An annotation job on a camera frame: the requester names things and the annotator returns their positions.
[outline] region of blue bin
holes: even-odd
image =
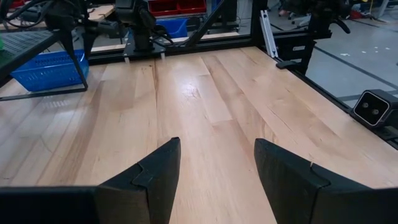
[[[218,6],[218,4],[221,2],[221,0],[213,0],[212,2],[211,2],[211,11],[213,12],[215,9],[216,9],[216,7]]]
[[[88,61],[84,50],[75,51],[76,58],[85,78],[88,74]],[[63,86],[81,84],[72,59],[65,52],[39,54],[11,73],[28,91],[42,91]]]
[[[156,21],[156,24],[162,25],[172,38],[187,37],[187,21],[188,19],[167,19]]]

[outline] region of wooden tabletop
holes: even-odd
[[[179,136],[170,223],[275,223],[256,138],[367,186],[398,186],[395,149],[255,47],[90,70],[85,93],[0,103],[1,185],[100,184]],[[12,81],[0,94],[21,91]]]
[[[93,21],[101,21],[108,17],[112,12],[114,11],[114,7],[112,5],[108,6],[100,6],[94,8],[94,11],[90,13],[90,19]],[[14,19],[11,21],[13,24],[20,24],[20,21],[17,19]],[[35,27],[46,27],[45,22],[41,22],[40,24],[37,24]],[[6,28],[4,27],[3,24],[0,24],[0,30],[5,30]],[[17,27],[13,27],[8,24],[8,29],[18,29]]]

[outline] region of gray floor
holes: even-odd
[[[269,14],[271,23],[283,30],[295,27],[286,17],[279,17],[276,10]],[[389,9],[382,19],[390,23],[347,20],[350,34],[332,24],[332,38],[317,41],[307,76],[349,106],[354,106],[367,89],[398,94],[398,10]]]

